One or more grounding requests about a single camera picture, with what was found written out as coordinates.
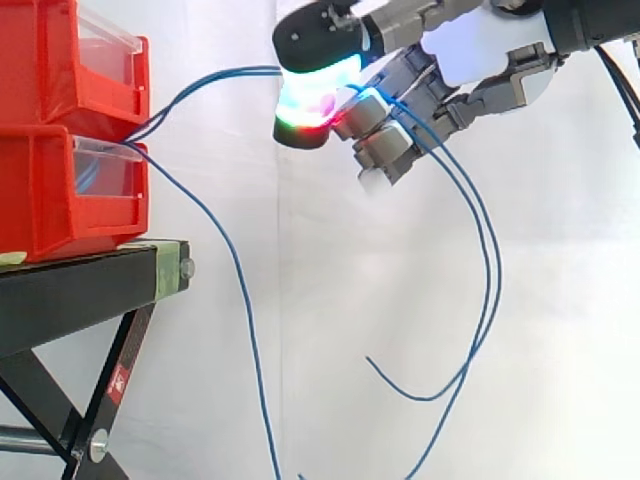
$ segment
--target black cable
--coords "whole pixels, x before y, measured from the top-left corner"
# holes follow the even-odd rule
[[[600,55],[600,58],[607,66],[607,69],[609,71],[613,71],[612,75],[615,74],[618,80],[620,80],[625,91],[631,97],[631,100],[633,101],[633,104],[635,105],[636,109],[640,111],[640,98],[638,98],[638,94],[636,93],[635,89],[631,86],[631,82],[629,82],[629,79],[624,74],[620,66],[616,63],[616,61],[611,57],[611,55],[609,55],[609,53],[604,48],[600,46],[595,48],[596,48],[596,52],[598,52],[598,55]]]
[[[620,94],[620,98],[627,107],[636,132],[640,131],[640,99],[638,99],[635,90],[631,86],[631,83],[629,83],[629,79],[627,79],[618,64],[613,60],[613,58],[611,58],[604,48],[596,47],[595,50],[609,72],[611,80],[613,80],[613,84]]]

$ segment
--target white wall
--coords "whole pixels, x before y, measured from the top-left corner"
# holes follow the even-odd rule
[[[156,107],[205,73],[273,62],[268,0],[85,3],[151,38]],[[634,67],[628,48],[615,51]],[[151,151],[238,245],[285,478],[402,478],[443,405],[397,397],[364,356],[417,393],[457,370],[483,288],[471,218],[428,159],[372,200],[348,145],[277,149],[276,93],[267,79],[210,87]],[[506,284],[494,333],[419,478],[640,478],[640,154],[631,134],[596,56],[584,54],[527,111],[478,121],[450,142],[491,210]],[[228,254],[158,176],[153,193],[152,233],[189,239],[199,270],[189,292],[159,307],[113,450],[135,480],[272,478]],[[113,328],[42,352],[78,398]],[[44,468],[3,457],[0,477],[55,478]]]

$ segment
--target metal shelf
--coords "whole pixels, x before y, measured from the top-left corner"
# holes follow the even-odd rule
[[[157,301],[186,290],[189,244],[140,241],[117,252],[0,268],[0,390],[33,429],[0,426],[0,451],[51,455],[63,480],[125,480],[108,439]],[[123,316],[84,415],[33,353]]]

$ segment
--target robotic hand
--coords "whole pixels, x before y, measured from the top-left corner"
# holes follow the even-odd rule
[[[638,0],[389,0],[363,17],[352,13],[356,3],[317,0],[286,17],[273,36],[283,69],[304,82],[354,55],[366,66],[396,52],[366,86],[402,100],[443,141],[478,117],[531,104],[571,53],[640,33]],[[333,130],[355,141],[364,176],[383,172],[395,184],[427,152],[391,113],[371,91],[315,125],[311,141],[279,121],[275,138],[318,148]],[[393,113],[436,147],[415,121]]]

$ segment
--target bolt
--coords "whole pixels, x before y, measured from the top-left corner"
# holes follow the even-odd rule
[[[190,258],[185,258],[180,262],[180,276],[184,280],[191,280],[196,275],[196,262]]]
[[[89,444],[89,459],[93,463],[100,463],[109,453],[109,433],[100,429],[91,437]]]

